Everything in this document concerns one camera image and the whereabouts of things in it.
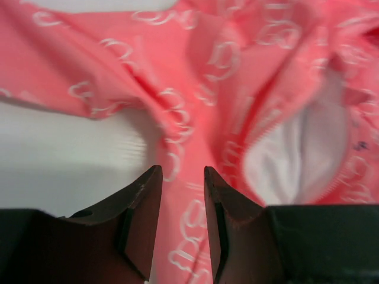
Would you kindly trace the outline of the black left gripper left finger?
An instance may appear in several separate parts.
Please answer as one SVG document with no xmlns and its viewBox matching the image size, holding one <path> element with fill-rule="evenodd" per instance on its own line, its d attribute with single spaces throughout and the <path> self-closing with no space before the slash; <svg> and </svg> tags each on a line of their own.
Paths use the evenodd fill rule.
<svg viewBox="0 0 379 284">
<path fill-rule="evenodd" d="M 2 283 L 144 283 L 150 279 L 163 173 L 133 183 L 70 217 L 1 211 Z"/>
</svg>

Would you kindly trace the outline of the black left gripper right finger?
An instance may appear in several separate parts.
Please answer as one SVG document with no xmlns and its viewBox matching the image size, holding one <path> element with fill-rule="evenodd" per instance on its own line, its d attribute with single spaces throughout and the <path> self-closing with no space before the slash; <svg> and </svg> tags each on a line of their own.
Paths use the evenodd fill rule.
<svg viewBox="0 0 379 284">
<path fill-rule="evenodd" d="M 377 205 L 262 207 L 207 166 L 214 283 L 377 283 Z"/>
</svg>

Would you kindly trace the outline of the pink hooded jacket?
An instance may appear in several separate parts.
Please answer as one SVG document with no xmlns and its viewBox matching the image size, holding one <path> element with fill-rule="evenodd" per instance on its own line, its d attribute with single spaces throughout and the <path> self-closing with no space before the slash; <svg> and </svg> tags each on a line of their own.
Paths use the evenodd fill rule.
<svg viewBox="0 0 379 284">
<path fill-rule="evenodd" d="M 1 95 L 163 130 L 159 283 L 210 283 L 203 167 L 260 205 L 378 202 L 378 2 L 1 2 Z"/>
</svg>

